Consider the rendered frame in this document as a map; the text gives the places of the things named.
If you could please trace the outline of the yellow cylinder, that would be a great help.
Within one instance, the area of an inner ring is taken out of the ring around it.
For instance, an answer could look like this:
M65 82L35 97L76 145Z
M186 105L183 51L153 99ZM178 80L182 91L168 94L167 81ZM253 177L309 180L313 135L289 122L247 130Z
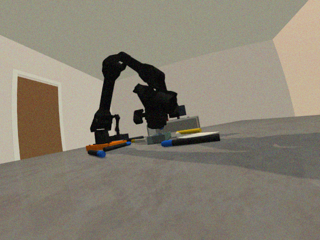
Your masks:
M200 132L202 132L202 130L201 130L201 128L197 128L197 129L182 130L182 131L177 131L177 132L180 133L181 135L184 135L184 134L200 133Z

